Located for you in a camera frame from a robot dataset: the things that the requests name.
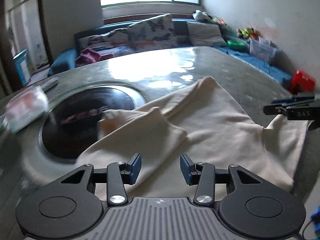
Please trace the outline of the small butterfly print cushion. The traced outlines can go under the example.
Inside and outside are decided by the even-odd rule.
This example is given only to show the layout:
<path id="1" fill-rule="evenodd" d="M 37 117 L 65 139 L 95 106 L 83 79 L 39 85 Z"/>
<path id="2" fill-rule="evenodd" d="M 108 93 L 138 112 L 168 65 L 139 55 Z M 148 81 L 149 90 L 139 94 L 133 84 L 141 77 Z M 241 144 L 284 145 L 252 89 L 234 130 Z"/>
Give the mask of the small butterfly print cushion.
<path id="1" fill-rule="evenodd" d="M 91 35 L 79 39 L 79 48 L 91 48 L 95 51 L 115 48 L 129 43 L 126 28 L 119 28 L 105 34 Z"/>

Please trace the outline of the large butterfly print cushion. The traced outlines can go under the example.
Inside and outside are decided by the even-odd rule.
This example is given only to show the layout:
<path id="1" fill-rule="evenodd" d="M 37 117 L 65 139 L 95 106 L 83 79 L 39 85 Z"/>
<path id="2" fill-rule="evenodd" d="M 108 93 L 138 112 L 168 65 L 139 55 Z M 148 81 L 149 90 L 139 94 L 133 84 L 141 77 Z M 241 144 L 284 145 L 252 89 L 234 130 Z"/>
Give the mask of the large butterfly print cushion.
<path id="1" fill-rule="evenodd" d="M 163 14 L 131 24 L 127 27 L 127 34 L 136 52 L 177 47 L 171 14 Z"/>

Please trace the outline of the cream knit garment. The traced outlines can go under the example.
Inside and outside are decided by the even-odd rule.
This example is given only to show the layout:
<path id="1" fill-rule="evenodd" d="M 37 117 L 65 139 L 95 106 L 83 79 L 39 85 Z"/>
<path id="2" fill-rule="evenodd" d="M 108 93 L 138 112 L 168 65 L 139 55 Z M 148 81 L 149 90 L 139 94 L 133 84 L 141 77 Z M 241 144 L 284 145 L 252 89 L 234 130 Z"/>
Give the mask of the cream knit garment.
<path id="1" fill-rule="evenodd" d="M 276 116 L 266 127 L 256 124 L 212 77 L 132 111 L 108 110 L 98 122 L 99 140 L 76 165 L 105 168 L 142 156 L 130 197 L 192 197 L 180 171 L 180 156 L 226 169 L 238 164 L 290 191 L 304 145 L 307 121 Z"/>

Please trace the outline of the grey remote control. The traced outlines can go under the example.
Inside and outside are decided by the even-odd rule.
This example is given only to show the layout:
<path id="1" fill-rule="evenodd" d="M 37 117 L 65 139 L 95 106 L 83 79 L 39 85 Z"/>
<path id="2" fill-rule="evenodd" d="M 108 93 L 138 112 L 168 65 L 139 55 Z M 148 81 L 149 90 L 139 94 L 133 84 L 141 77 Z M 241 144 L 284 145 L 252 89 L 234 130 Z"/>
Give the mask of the grey remote control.
<path id="1" fill-rule="evenodd" d="M 46 91 L 52 89 L 53 87 L 55 87 L 58 83 L 59 83 L 59 78 L 53 77 L 53 78 L 49 79 L 47 82 L 40 85 L 40 87 L 44 92 L 46 92 Z"/>

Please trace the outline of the colourful plush toys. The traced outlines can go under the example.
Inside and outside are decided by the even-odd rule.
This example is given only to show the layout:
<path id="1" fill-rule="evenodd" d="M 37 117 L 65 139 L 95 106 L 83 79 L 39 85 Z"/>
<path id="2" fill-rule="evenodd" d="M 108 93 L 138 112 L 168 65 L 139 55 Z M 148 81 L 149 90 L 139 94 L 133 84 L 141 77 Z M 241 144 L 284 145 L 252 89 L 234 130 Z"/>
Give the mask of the colourful plush toys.
<path id="1" fill-rule="evenodd" d="M 243 39 L 251 38 L 251 39 L 255 39 L 255 40 L 259 39 L 259 36 L 258 36 L 256 30 L 252 27 L 237 29 L 236 34 L 237 34 L 238 38 L 243 38 Z"/>

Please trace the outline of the black round induction cooktop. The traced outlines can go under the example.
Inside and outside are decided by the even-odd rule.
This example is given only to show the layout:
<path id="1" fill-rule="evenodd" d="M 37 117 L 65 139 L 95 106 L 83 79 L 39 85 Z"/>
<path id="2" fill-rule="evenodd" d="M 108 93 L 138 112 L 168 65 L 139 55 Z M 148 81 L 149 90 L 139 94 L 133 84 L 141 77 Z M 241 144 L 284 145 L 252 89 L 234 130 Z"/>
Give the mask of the black round induction cooktop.
<path id="1" fill-rule="evenodd" d="M 40 130 L 40 147 L 50 158 L 74 162 L 98 141 L 98 121 L 109 109 L 134 109 L 129 94 L 116 87 L 96 87 L 70 95 L 49 113 Z"/>

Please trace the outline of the blue white cabinet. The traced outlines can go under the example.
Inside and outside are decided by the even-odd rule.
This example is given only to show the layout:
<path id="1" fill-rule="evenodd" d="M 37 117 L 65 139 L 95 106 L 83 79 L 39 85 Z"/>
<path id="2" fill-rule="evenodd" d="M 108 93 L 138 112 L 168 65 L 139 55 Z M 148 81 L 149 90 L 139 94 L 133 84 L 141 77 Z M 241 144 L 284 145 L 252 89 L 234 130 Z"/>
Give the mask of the blue white cabinet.
<path id="1" fill-rule="evenodd" d="M 13 60 L 15 62 L 16 70 L 20 78 L 21 84 L 22 86 L 25 86 L 31 78 L 31 74 L 29 71 L 28 50 L 25 49 L 19 52 L 17 55 L 13 57 Z"/>

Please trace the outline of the green plastic bowl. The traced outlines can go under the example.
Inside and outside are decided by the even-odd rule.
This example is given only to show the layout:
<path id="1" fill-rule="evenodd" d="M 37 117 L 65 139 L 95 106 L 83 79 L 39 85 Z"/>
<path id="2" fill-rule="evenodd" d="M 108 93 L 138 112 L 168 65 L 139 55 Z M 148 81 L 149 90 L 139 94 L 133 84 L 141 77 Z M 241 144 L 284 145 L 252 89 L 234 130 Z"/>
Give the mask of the green plastic bowl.
<path id="1" fill-rule="evenodd" d="M 229 48 L 236 51 L 244 51 L 247 48 L 247 46 L 244 43 L 237 40 L 228 40 L 227 45 L 229 46 Z"/>

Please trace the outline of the magenta cloth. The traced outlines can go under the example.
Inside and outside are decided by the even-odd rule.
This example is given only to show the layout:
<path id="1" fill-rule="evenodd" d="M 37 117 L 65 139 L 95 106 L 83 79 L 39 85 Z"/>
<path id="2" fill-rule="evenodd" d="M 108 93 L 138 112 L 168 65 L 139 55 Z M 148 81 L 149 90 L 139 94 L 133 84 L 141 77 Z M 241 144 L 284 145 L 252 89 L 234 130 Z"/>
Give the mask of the magenta cloth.
<path id="1" fill-rule="evenodd" d="M 108 60 L 114 58 L 112 53 L 107 53 L 100 55 L 98 52 L 92 50 L 91 48 L 84 49 L 80 55 L 75 60 L 76 67 L 82 67 L 88 64 Z"/>

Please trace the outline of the clear plastic storage box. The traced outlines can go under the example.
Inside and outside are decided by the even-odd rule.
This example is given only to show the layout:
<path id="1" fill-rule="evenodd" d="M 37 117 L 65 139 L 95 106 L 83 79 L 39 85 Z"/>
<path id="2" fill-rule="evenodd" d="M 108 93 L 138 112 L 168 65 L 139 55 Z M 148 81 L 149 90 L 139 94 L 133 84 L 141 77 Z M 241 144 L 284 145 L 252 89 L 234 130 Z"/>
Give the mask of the clear plastic storage box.
<path id="1" fill-rule="evenodd" d="M 278 54 L 278 49 L 270 45 L 260 43 L 257 40 L 251 40 L 249 45 L 249 54 L 268 64 L 273 64 Z"/>

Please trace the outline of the pink tissue pack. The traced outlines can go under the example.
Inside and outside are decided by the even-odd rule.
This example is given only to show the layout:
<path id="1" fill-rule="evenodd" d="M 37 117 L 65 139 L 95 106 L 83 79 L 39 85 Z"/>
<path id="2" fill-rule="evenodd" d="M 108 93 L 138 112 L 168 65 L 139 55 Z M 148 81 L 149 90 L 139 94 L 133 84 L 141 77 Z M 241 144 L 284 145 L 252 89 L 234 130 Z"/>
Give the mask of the pink tissue pack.
<path id="1" fill-rule="evenodd" d="M 49 111 L 48 98 L 40 86 L 31 86 L 14 96 L 5 106 L 11 133 L 17 133 Z"/>

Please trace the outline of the white plush toy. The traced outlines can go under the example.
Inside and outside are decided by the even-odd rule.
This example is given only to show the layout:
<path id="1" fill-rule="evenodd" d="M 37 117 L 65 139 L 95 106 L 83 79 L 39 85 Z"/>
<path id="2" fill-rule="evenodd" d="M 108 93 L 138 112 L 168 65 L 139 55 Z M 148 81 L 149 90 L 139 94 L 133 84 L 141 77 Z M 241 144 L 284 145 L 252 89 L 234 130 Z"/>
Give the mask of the white plush toy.
<path id="1" fill-rule="evenodd" d="M 195 10 L 193 12 L 193 18 L 200 22 L 211 22 L 212 16 L 208 15 L 205 11 Z"/>

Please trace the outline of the red plastic stool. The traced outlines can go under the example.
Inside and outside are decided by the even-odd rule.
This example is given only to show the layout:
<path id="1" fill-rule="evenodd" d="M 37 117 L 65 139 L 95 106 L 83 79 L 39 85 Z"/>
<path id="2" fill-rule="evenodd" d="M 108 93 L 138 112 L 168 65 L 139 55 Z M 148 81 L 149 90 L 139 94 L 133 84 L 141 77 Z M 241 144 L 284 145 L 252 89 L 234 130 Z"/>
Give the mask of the red plastic stool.
<path id="1" fill-rule="evenodd" d="M 314 92 L 316 80 L 302 70 L 297 70 L 293 75 L 287 90 L 291 94 Z"/>

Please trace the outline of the grey cushion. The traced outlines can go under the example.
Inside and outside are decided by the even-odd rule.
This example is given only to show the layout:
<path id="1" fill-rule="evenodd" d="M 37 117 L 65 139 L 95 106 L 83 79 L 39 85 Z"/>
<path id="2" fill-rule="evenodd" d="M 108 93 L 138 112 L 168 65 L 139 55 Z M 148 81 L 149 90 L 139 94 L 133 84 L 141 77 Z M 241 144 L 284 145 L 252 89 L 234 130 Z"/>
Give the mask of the grey cushion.
<path id="1" fill-rule="evenodd" d="M 193 46 L 227 46 L 220 29 L 215 24 L 187 22 L 189 39 Z"/>

